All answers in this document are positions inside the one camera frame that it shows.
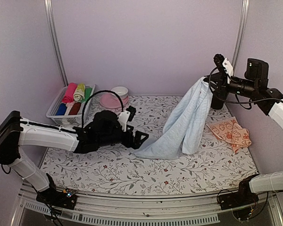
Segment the light blue towel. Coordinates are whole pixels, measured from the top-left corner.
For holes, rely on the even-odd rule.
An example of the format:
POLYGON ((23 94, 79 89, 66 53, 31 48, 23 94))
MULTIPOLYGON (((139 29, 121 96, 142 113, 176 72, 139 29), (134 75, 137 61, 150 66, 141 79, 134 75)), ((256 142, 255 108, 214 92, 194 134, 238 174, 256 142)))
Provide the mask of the light blue towel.
POLYGON ((183 96, 168 117, 162 136, 146 141, 133 151, 137 157, 175 160, 180 153, 194 154, 202 139, 213 94, 201 77, 183 96))

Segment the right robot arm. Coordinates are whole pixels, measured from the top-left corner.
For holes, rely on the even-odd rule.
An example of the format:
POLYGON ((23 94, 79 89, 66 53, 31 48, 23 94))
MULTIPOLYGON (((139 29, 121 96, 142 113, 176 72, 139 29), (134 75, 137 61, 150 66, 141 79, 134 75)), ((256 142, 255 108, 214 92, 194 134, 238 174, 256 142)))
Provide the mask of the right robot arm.
MULTIPOLYGON (((239 78, 234 75, 233 66, 223 55, 216 54, 213 60, 218 72, 211 71, 204 79, 213 94, 212 108, 221 109, 225 103, 243 104, 238 100, 228 100, 229 94, 245 97, 249 99, 247 103, 257 105, 263 114, 278 126, 276 132, 283 135, 283 94, 276 88, 268 87, 268 63, 249 58, 244 78, 239 78)), ((283 192, 283 171, 244 179, 234 201, 238 205, 245 205, 252 199, 253 194, 262 192, 283 192)))

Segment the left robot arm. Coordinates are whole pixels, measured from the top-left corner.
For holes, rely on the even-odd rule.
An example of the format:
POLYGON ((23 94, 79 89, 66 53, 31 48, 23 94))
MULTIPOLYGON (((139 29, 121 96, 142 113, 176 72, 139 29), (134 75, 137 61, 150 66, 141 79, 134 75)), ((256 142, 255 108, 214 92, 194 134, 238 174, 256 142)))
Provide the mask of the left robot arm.
POLYGON ((0 125, 0 165, 9 166, 50 204, 57 204, 61 195, 51 177, 36 167, 20 147, 53 147, 85 154, 103 146, 122 144, 136 150, 149 135, 134 131, 134 127, 127 124, 133 117, 129 111, 116 115, 104 110, 96 113, 86 126, 66 129, 30 121, 22 118, 18 111, 12 111, 0 125))

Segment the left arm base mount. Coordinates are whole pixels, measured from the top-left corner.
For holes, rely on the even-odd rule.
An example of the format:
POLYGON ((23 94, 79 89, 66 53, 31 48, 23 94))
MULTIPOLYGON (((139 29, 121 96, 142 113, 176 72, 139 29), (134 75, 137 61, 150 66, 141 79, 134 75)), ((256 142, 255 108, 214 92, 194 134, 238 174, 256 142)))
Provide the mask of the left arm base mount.
POLYGON ((59 207, 68 210, 74 210, 77 202, 77 195, 70 191, 68 188, 63 191, 58 191, 55 187, 49 187, 48 189, 37 193, 36 200, 42 202, 50 207, 59 207))

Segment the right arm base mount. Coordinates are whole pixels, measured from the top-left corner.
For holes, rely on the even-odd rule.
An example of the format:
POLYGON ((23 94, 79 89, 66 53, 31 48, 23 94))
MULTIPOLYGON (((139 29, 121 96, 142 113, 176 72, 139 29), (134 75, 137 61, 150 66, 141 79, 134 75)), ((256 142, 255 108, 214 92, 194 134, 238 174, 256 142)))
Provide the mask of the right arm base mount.
POLYGON ((216 197, 221 210, 238 208, 244 205, 255 204, 259 201, 258 195, 244 191, 230 191, 223 189, 219 191, 216 197))

